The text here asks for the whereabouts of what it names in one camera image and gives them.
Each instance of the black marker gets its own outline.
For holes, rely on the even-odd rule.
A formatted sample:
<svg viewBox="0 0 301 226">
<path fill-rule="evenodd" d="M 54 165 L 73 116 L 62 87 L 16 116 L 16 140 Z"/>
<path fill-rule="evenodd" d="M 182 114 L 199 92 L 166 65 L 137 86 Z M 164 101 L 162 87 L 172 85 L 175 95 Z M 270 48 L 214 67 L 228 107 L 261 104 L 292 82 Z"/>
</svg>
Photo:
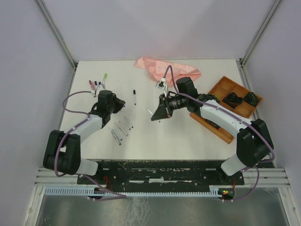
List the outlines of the black marker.
<svg viewBox="0 0 301 226">
<path fill-rule="evenodd" d="M 136 90 L 133 90 L 134 93 L 134 104 L 136 105 Z"/>
</svg>

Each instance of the wrinkled cloth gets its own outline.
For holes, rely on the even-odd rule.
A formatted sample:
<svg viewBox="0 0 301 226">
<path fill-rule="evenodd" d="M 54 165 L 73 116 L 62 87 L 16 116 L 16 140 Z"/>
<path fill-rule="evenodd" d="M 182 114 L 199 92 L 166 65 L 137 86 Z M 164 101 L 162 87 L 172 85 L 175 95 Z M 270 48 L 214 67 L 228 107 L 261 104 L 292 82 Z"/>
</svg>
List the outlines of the wrinkled cloth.
<svg viewBox="0 0 301 226">
<path fill-rule="evenodd" d="M 171 65 L 173 68 L 174 81 L 183 77 L 190 77 L 191 80 L 194 81 L 201 76 L 201 72 L 198 69 L 189 65 L 169 63 L 163 60 L 156 60 L 154 58 L 148 57 L 141 57 L 140 59 L 138 59 L 135 62 L 134 67 L 147 70 L 152 80 L 159 81 L 164 76 L 166 68 L 169 65 Z M 166 82 L 169 86 L 173 85 L 170 70 L 168 70 L 167 72 Z"/>
</svg>

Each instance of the gray floor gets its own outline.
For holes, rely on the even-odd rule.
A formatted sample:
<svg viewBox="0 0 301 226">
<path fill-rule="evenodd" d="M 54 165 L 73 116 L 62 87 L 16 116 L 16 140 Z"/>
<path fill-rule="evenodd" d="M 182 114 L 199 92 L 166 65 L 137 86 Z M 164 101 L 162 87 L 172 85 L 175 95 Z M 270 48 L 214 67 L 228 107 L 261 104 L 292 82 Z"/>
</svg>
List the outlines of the gray floor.
<svg viewBox="0 0 301 226">
<path fill-rule="evenodd" d="M 237 197 L 246 193 L 237 189 Z M 277 189 L 233 203 L 217 198 L 135 197 L 93 202 L 44 196 L 37 226 L 288 226 Z"/>
</svg>

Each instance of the pink cloth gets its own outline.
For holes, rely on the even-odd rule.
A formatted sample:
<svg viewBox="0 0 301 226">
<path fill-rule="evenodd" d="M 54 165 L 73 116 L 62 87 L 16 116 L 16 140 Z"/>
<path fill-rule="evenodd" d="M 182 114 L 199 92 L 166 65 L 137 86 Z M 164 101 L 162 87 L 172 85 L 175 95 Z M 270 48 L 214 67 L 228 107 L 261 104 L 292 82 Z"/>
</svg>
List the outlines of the pink cloth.
<svg viewBox="0 0 301 226">
<path fill-rule="evenodd" d="M 174 81 L 183 77 L 190 77 L 194 81 L 201 76 L 201 72 L 199 72 L 198 69 L 189 65 L 174 64 L 148 57 L 141 57 L 140 59 L 138 59 L 135 62 L 134 67 L 147 70 L 152 80 L 159 81 L 163 77 L 166 68 L 169 65 L 173 67 Z M 170 70 L 166 75 L 166 82 L 168 82 L 169 86 L 173 85 Z"/>
</svg>

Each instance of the green marker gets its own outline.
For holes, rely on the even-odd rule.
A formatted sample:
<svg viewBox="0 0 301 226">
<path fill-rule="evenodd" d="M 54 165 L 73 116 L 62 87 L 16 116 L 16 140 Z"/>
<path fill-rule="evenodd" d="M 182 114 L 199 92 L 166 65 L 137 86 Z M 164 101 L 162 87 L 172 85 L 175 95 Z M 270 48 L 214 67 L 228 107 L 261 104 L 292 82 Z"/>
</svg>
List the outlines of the green marker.
<svg viewBox="0 0 301 226">
<path fill-rule="evenodd" d="M 103 86 L 104 89 L 105 89 L 104 83 L 105 83 L 105 80 L 107 79 L 107 76 L 108 76 L 108 74 L 106 73 L 106 74 L 104 74 L 104 77 L 103 77 L 103 83 L 102 83 L 102 86 Z"/>
</svg>

